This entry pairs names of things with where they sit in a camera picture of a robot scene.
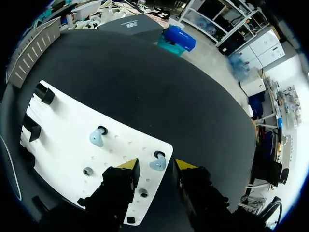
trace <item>white wall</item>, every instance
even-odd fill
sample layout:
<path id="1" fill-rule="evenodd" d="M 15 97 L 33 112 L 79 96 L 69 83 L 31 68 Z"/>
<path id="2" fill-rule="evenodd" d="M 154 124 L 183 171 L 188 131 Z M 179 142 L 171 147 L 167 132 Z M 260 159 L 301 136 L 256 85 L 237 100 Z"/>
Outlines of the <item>white wall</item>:
<path id="1" fill-rule="evenodd" d="M 299 64 L 295 65 L 295 59 L 293 62 L 285 62 L 280 65 L 280 69 L 275 68 L 269 73 L 271 78 L 277 80 L 281 85 L 281 88 L 287 88 L 288 86 L 294 85 L 298 93 L 300 104 L 302 107 L 302 123 L 297 127 L 297 129 L 285 129 L 283 130 L 284 134 L 291 134 L 294 138 L 294 151 L 293 159 L 289 165 L 289 176 L 287 183 L 285 185 L 279 184 L 278 188 L 275 191 L 268 191 L 268 188 L 255 189 L 255 192 L 261 193 L 264 197 L 267 198 L 266 205 L 272 201 L 274 196 L 278 196 L 282 199 L 283 211 L 282 217 L 286 215 L 291 207 L 295 204 L 296 199 L 298 198 L 305 178 L 308 174 L 309 169 L 309 152 L 308 152 L 308 131 L 309 131 L 309 81 L 308 76 L 304 75 L 302 70 L 298 69 Z M 298 73 L 286 78 L 282 72 L 291 72 L 291 70 L 298 70 Z M 270 218 L 269 223 L 272 224 L 278 218 L 279 210 L 274 213 Z"/>

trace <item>gray floor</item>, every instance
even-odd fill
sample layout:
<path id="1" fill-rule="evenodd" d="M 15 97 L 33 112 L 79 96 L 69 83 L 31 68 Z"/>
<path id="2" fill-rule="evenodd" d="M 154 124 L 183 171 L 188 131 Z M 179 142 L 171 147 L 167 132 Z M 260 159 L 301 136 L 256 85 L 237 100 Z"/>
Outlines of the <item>gray floor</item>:
<path id="1" fill-rule="evenodd" d="M 226 57 L 219 52 L 211 39 L 192 26 L 185 24 L 183 30 L 195 38 L 197 43 L 191 52 L 185 51 L 182 57 L 222 85 L 248 113 L 247 96 L 233 77 Z"/>

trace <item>desk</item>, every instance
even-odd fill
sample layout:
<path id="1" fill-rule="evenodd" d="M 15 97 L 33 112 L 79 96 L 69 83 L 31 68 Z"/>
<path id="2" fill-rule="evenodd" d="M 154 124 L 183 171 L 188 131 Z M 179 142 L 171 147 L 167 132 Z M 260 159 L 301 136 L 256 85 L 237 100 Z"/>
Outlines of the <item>desk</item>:
<path id="1" fill-rule="evenodd" d="M 24 114 L 42 79 L 81 103 L 170 143 L 173 159 L 206 167 L 213 184 L 229 198 L 229 209 L 236 209 L 252 168 L 255 132 L 234 98 L 194 65 L 147 41 L 100 30 L 71 30 L 42 54 L 21 89 L 7 87 L 0 109 L 0 133 L 14 162 L 22 204 L 36 220 L 40 213 L 33 196 L 39 195 L 49 207 L 59 201 L 27 174 L 17 149 Z M 16 188 L 7 150 L 3 143 L 0 146 Z M 142 224 L 124 226 L 122 231 L 158 229 L 192 231 L 175 189 L 172 162 Z"/>

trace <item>cable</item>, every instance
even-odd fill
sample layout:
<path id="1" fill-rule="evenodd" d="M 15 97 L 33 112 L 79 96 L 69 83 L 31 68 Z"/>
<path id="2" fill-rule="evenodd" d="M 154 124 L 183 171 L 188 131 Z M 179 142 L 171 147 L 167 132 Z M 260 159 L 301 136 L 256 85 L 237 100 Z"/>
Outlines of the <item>cable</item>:
<path id="1" fill-rule="evenodd" d="M 255 193 L 260 194 L 260 195 L 261 195 L 261 197 L 263 197 L 263 199 L 266 201 L 266 198 L 265 198 L 265 197 L 264 197 L 261 193 L 259 193 L 259 192 L 255 192 Z"/>
<path id="2" fill-rule="evenodd" d="M 281 215 L 282 215 L 282 203 L 279 202 L 278 204 L 279 204 L 280 212 L 279 212 L 279 217 L 278 217 L 278 221 L 277 221 L 275 229 L 278 227 L 278 225 L 280 223 Z"/>
<path id="3" fill-rule="evenodd" d="M 264 212 L 264 211 L 262 212 L 262 216 L 261 216 L 261 220 L 263 220 L 263 218 L 264 218 L 265 216 L 267 216 L 268 212 L 269 212 L 270 210 L 272 210 L 272 208 L 275 207 L 275 206 L 277 206 L 277 205 L 279 205 L 280 212 L 279 212 L 278 221 L 277 221 L 277 224 L 276 224 L 275 229 L 278 227 L 278 225 L 279 225 L 279 223 L 280 223 L 280 220 L 281 220 L 281 215 L 282 215 L 282 203 L 281 203 L 281 201 L 276 201 L 276 202 L 274 202 L 273 205 L 272 205 L 266 212 Z"/>
<path id="4" fill-rule="evenodd" d="M 267 185 L 269 185 L 269 183 L 264 183 L 264 184 L 261 184 L 261 185 L 248 185 L 246 188 L 247 189 L 256 189 L 256 188 L 262 188 L 262 187 L 265 187 L 265 186 L 267 186 Z"/>

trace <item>white shelf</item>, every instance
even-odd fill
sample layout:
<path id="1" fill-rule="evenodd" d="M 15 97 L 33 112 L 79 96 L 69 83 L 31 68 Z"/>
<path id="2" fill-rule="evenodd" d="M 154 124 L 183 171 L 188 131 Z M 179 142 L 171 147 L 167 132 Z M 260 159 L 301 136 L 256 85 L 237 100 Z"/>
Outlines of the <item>white shelf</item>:
<path id="1" fill-rule="evenodd" d="M 225 34 L 228 34 L 228 32 L 226 30 L 224 30 L 219 24 L 217 24 L 215 21 L 212 21 L 211 19 L 209 19 L 208 17 L 206 17 L 205 15 L 201 14 L 200 12 L 196 11 L 193 8 L 189 8 L 190 11 L 193 11 L 195 13 L 197 13 L 199 16 L 207 19 L 208 21 L 210 21 L 212 24 L 214 24 L 216 27 L 218 27 L 220 30 L 222 30 Z"/>
<path id="2" fill-rule="evenodd" d="M 247 15 L 237 6 L 235 6 L 235 4 L 233 2 L 231 2 L 230 0 L 224 0 L 225 2 L 227 2 L 228 4 L 230 4 L 235 10 L 237 10 L 242 16 L 246 17 Z"/>
<path id="3" fill-rule="evenodd" d="M 216 43 L 218 42 L 218 40 L 216 38 L 214 38 L 212 35 L 210 35 L 208 32 L 204 31 L 202 28 L 198 27 L 197 25 L 195 25 L 194 23 L 192 23 L 190 20 L 183 18 L 182 19 L 183 22 L 191 25 L 192 27 L 198 29 L 199 31 L 203 32 L 205 35 L 207 35 L 209 38 L 211 38 L 212 40 L 214 40 Z"/>

